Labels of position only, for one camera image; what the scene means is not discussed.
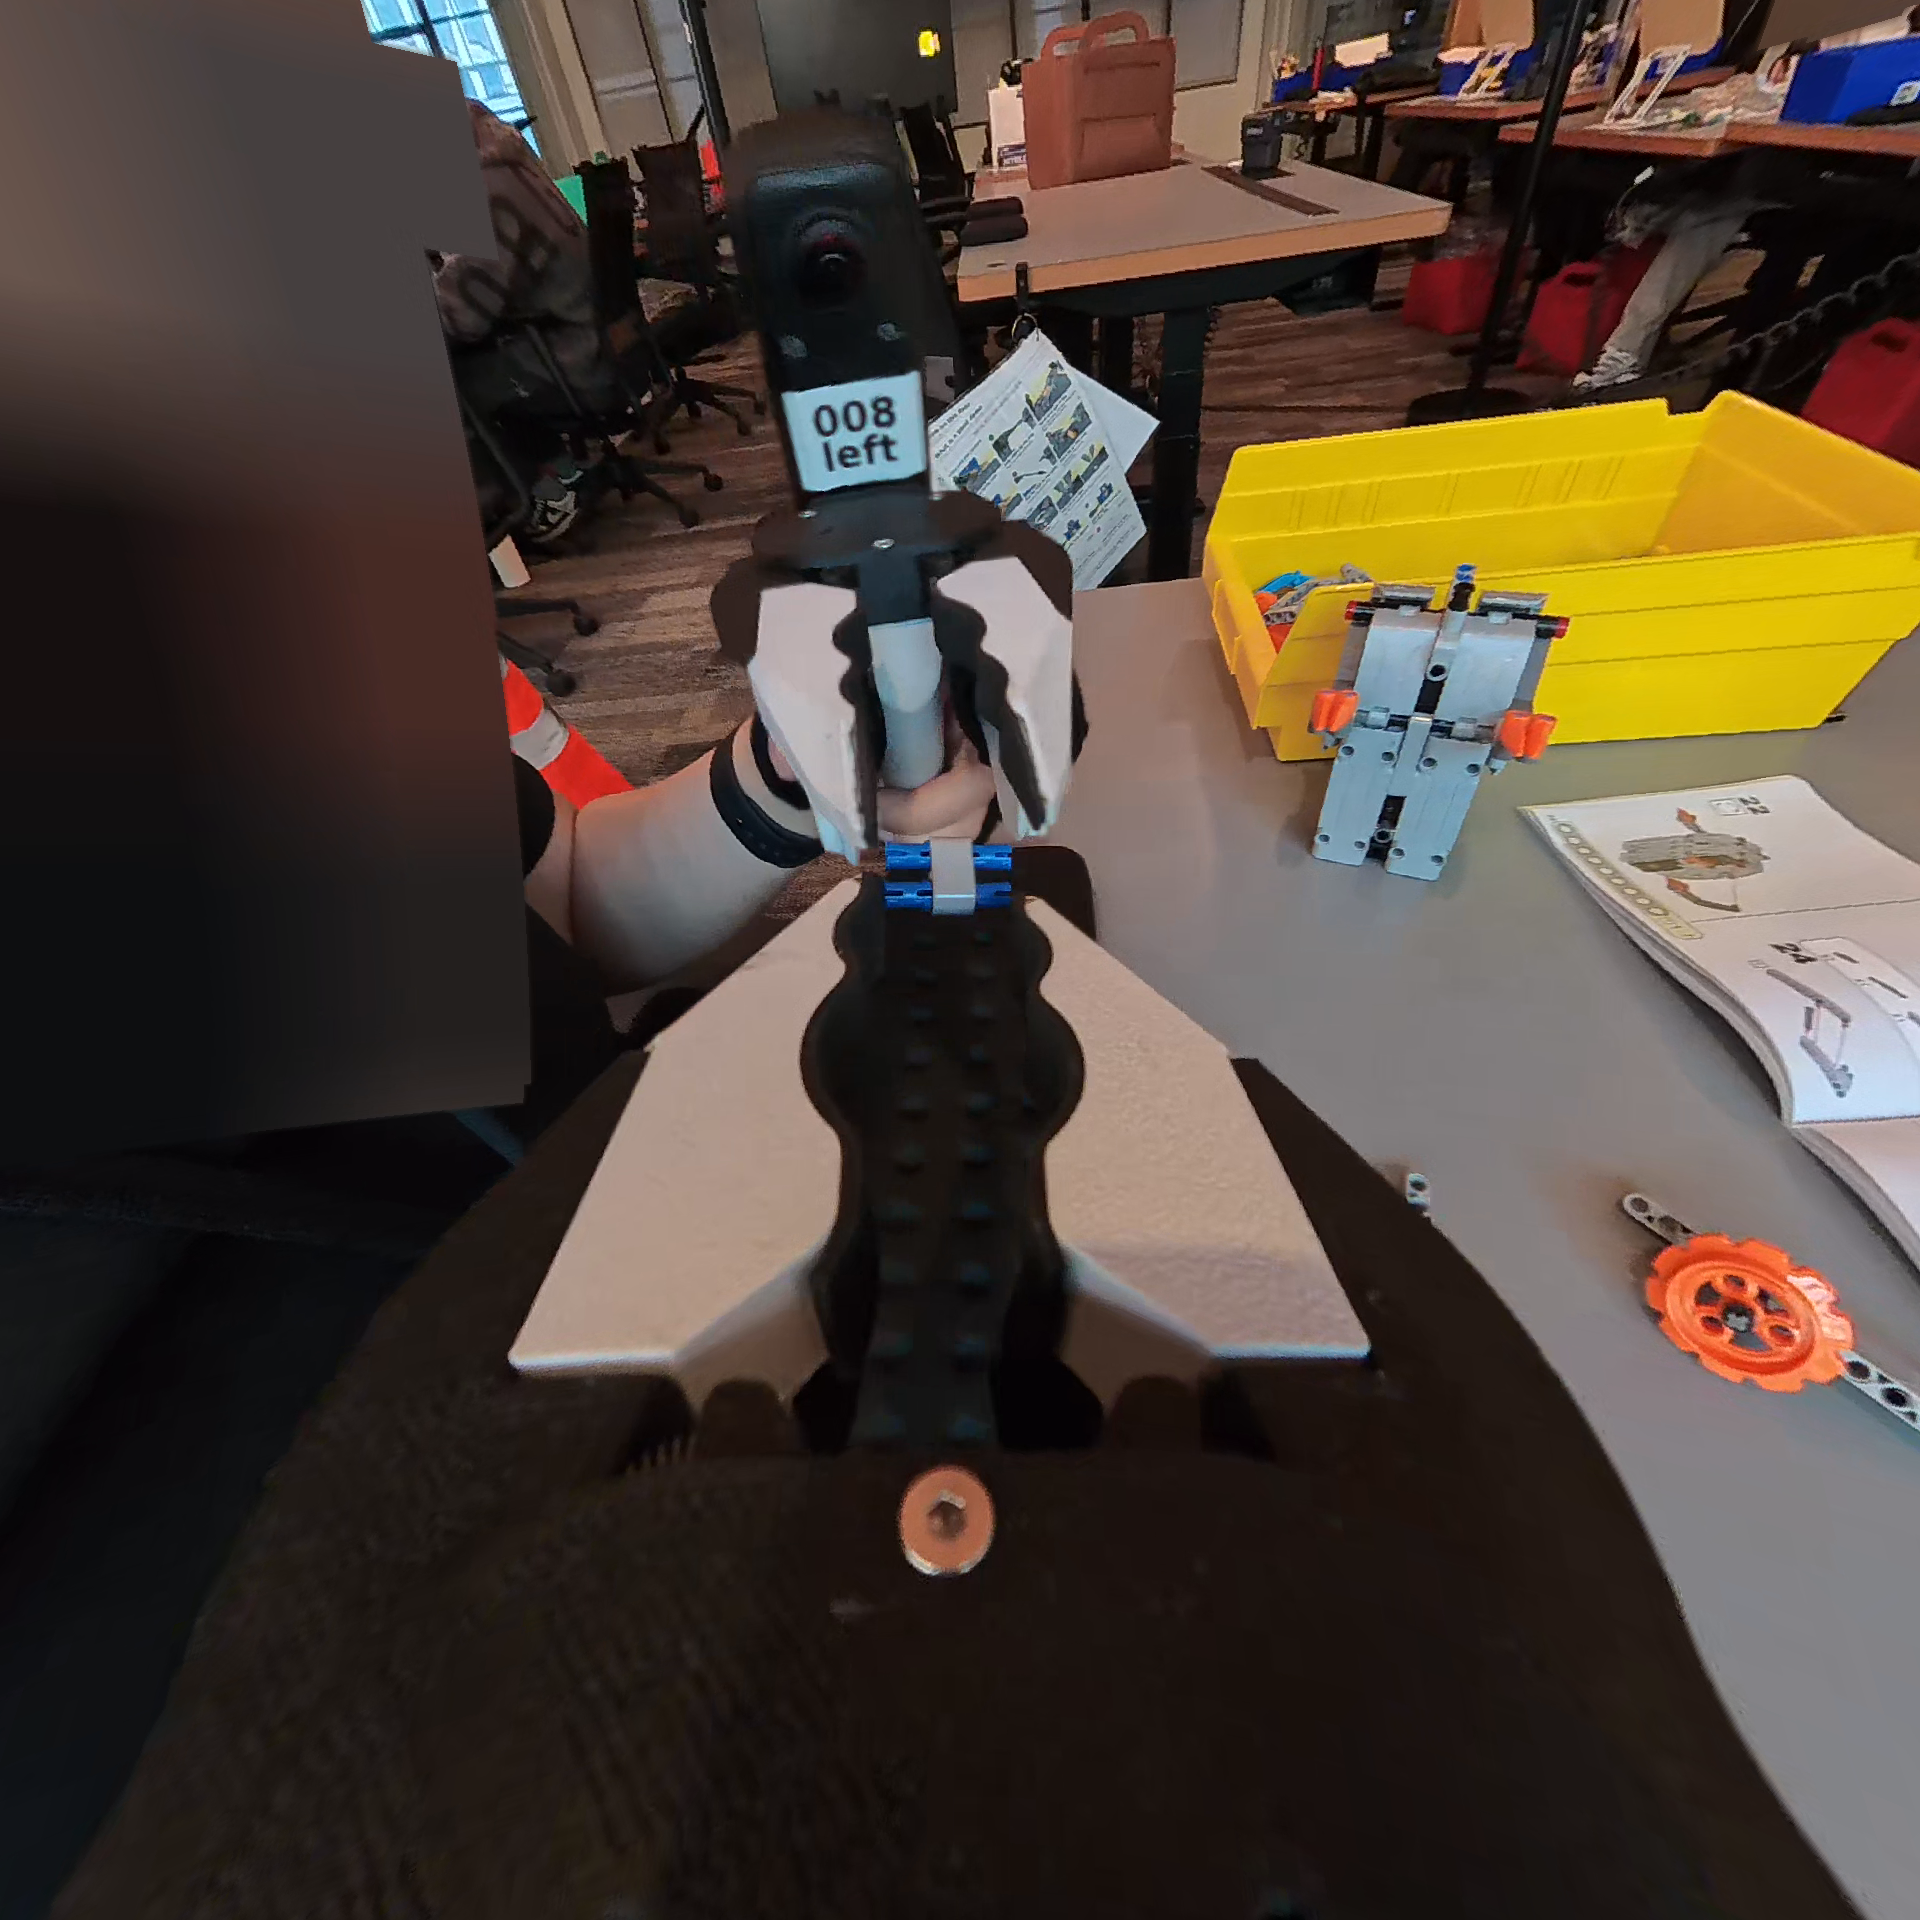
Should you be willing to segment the red plastic canister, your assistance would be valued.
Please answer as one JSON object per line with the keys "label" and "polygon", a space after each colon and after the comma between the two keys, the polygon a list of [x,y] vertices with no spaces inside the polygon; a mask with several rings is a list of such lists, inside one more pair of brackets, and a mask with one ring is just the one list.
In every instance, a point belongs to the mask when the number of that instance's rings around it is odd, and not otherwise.
{"label": "red plastic canister", "polygon": [[1479,333],[1492,307],[1500,260],[1500,248],[1418,256],[1409,271],[1399,320],[1452,341]]}
{"label": "red plastic canister", "polygon": [[1573,377],[1593,367],[1640,288],[1645,258],[1618,255],[1569,264],[1537,293],[1521,339],[1517,369]]}
{"label": "red plastic canister", "polygon": [[1848,337],[1799,416],[1915,468],[1917,322],[1879,320]]}

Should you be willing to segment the yellow plastic bin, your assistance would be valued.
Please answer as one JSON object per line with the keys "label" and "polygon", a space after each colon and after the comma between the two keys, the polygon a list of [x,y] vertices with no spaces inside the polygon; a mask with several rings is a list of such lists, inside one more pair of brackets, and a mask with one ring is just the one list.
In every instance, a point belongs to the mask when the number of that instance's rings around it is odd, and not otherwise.
{"label": "yellow plastic bin", "polygon": [[1816,729],[1915,632],[1917,477],[1737,394],[1239,448],[1203,580],[1281,762],[1329,755],[1347,569],[1440,589],[1459,565],[1569,623],[1537,696],[1556,747]]}

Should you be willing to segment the person's left hand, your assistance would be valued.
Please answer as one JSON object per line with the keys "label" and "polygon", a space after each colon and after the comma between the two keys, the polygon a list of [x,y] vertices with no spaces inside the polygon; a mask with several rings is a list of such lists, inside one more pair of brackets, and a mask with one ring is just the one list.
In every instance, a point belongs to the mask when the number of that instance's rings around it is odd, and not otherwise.
{"label": "person's left hand", "polygon": [[977,841],[997,804],[997,779],[970,743],[933,779],[901,789],[883,784],[875,794],[881,837],[889,843],[940,839]]}

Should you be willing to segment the grey desk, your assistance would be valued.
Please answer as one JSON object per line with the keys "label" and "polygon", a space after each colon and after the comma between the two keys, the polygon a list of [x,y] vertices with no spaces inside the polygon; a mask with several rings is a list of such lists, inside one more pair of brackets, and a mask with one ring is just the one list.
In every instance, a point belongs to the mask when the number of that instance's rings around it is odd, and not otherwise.
{"label": "grey desk", "polygon": [[1060,829],[1105,943],[1368,1162],[1429,1178],[1615,1461],[1748,1754],[1866,1916],[1915,1916],[1915,1433],[1852,1387],[1775,1396],[1675,1352],[1620,1196],[1812,1264],[1908,1384],[1914,1268],[1521,817],[1799,776],[1914,857],[1915,655],[1817,731],[1553,747],[1485,787],[1440,882],[1311,856],[1325,773],[1255,741],[1197,580],[1085,594],[1075,659],[1090,737]]}

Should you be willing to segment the person's left forearm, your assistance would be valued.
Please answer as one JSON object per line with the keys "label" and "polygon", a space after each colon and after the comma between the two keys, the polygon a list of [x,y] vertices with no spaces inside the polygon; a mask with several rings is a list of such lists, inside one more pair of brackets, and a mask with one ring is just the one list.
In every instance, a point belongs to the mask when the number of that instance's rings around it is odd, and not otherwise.
{"label": "person's left forearm", "polygon": [[[652,988],[715,954],[804,869],[762,867],[720,824],[712,755],[575,817],[567,938],[612,993]],[[773,747],[770,760],[797,784]]]}

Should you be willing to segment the black wristband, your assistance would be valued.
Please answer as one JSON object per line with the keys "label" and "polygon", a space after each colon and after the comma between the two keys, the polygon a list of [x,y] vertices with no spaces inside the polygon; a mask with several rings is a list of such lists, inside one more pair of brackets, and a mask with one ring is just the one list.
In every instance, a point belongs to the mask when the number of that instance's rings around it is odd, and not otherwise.
{"label": "black wristband", "polygon": [[762,867],[791,874],[824,856],[808,794],[777,776],[759,720],[712,753],[709,792],[720,824]]}

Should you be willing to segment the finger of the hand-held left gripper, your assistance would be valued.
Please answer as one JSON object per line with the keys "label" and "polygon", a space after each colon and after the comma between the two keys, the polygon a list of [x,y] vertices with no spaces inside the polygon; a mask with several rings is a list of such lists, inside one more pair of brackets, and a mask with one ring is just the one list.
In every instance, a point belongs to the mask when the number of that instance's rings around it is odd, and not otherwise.
{"label": "finger of the hand-held left gripper", "polygon": [[858,593],[833,583],[764,587],[753,696],[800,783],[824,849],[858,865],[881,843],[883,727]]}
{"label": "finger of the hand-held left gripper", "polygon": [[945,580],[945,599],[981,623],[975,709],[1005,829],[1017,841],[1045,837],[1060,818],[1079,756],[1072,615],[1017,559],[963,565]]}

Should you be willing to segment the black office chair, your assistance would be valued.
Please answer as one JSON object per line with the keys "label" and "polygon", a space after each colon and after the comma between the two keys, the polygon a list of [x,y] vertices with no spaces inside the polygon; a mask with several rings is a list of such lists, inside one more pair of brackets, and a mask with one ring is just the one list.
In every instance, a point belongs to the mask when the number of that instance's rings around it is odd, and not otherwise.
{"label": "black office chair", "polygon": [[578,179],[594,329],[583,429],[607,452],[617,495],[649,497],[695,529],[699,508],[665,481],[695,477],[709,495],[724,483],[705,464],[674,459],[667,428],[715,415],[751,436],[767,419],[759,391],[705,372],[705,362],[736,341],[741,317],[706,218],[703,167],[695,159],[667,162],[663,200],[617,159],[583,162]]}

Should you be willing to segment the grey orange toy robot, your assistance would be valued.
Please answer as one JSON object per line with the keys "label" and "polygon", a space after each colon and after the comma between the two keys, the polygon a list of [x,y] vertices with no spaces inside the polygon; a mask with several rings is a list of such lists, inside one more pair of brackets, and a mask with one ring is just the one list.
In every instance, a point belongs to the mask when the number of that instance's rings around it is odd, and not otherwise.
{"label": "grey orange toy robot", "polygon": [[1349,607],[1349,637],[1311,731],[1333,753],[1313,856],[1437,880],[1485,779],[1546,755],[1537,706],[1569,623],[1541,593],[1379,583]]}

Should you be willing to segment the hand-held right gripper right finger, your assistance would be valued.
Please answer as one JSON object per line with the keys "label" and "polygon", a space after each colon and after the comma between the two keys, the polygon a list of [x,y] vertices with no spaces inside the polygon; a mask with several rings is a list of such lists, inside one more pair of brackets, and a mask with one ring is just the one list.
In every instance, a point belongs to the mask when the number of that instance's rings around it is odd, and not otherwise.
{"label": "hand-held right gripper right finger", "polygon": [[1013,1369],[1010,1444],[1273,1453],[1249,1375],[1372,1339],[1231,1050],[1060,908],[1026,916],[1084,1088],[1045,1147],[1060,1338]]}

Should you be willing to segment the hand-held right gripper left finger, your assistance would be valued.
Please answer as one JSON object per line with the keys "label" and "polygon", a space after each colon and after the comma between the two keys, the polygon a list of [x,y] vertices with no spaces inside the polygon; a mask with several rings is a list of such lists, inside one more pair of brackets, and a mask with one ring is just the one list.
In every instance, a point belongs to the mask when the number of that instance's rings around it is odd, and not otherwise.
{"label": "hand-held right gripper left finger", "polygon": [[661,1376],[690,1408],[729,1384],[788,1405],[826,1364],[810,1268],[842,1147],[800,1069],[843,976],[842,880],[663,1029],[512,1341],[529,1378]]}

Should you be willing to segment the orange reflective vest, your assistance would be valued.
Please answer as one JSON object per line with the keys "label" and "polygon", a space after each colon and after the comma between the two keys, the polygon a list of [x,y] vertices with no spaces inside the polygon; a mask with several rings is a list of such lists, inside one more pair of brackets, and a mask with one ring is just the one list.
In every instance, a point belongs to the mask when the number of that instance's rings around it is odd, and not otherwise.
{"label": "orange reflective vest", "polygon": [[515,661],[504,657],[498,675],[512,753],[538,770],[555,796],[583,810],[594,801],[633,792],[633,783],[560,719]]}

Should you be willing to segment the brown bag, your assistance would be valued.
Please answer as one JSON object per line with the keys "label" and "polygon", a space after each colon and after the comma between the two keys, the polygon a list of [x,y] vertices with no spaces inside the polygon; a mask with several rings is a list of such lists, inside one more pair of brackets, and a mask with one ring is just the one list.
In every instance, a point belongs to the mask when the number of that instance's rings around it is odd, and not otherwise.
{"label": "brown bag", "polygon": [[1025,63],[1025,170],[1034,187],[1167,171],[1178,49],[1138,12],[1052,29]]}

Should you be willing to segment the black perforated panel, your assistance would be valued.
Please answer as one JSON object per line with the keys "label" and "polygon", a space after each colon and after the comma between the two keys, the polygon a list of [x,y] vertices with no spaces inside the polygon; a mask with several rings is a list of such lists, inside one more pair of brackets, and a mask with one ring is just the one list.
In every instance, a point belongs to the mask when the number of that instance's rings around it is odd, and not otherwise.
{"label": "black perforated panel", "polygon": [[943,920],[864,877],[833,923],[842,976],[808,1021],[804,1092],[840,1146],[808,1299],[826,1359],[796,1396],[816,1451],[972,1461],[1088,1450],[1103,1405],[1066,1361],[1067,1259],[1045,1155],[1085,1056],[1045,994],[1041,906],[1097,930],[1088,865],[1015,849],[1002,898]]}

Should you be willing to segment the grey connector with blue pins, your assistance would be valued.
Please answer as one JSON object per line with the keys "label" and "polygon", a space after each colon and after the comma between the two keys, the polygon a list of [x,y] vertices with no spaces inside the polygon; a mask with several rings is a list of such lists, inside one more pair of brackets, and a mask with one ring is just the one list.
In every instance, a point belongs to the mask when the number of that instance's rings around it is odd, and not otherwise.
{"label": "grey connector with blue pins", "polygon": [[1015,849],[959,837],[889,841],[883,851],[883,906],[893,915],[970,920],[1015,903]]}

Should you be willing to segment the printed instruction sheet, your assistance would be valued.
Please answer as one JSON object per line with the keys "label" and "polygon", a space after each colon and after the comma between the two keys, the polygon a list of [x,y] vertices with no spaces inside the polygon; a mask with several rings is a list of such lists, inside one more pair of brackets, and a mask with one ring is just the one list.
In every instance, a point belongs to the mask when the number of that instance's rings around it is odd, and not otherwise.
{"label": "printed instruction sheet", "polygon": [[933,419],[929,468],[938,489],[981,497],[1060,546],[1085,593],[1146,539],[1129,472],[1154,433],[1153,415],[1034,329]]}

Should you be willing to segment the wood-edged desk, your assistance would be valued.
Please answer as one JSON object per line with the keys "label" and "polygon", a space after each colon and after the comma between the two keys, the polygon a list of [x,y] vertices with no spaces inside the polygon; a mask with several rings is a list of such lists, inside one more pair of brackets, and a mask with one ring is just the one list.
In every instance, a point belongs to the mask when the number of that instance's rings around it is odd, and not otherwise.
{"label": "wood-edged desk", "polygon": [[1019,187],[1026,233],[964,248],[963,305],[1028,295],[1066,299],[1211,271],[1264,268],[1436,239],[1452,205],[1392,186],[1292,162],[1272,179],[1237,164],[1167,170],[1053,187]]}

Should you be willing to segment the open instruction booklet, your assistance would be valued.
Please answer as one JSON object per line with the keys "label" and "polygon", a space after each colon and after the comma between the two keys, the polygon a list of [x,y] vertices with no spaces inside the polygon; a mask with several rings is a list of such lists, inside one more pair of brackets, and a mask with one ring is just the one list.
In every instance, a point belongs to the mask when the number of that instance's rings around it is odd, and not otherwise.
{"label": "open instruction booklet", "polygon": [[1917,1261],[1917,867],[1799,777],[1524,808]]}

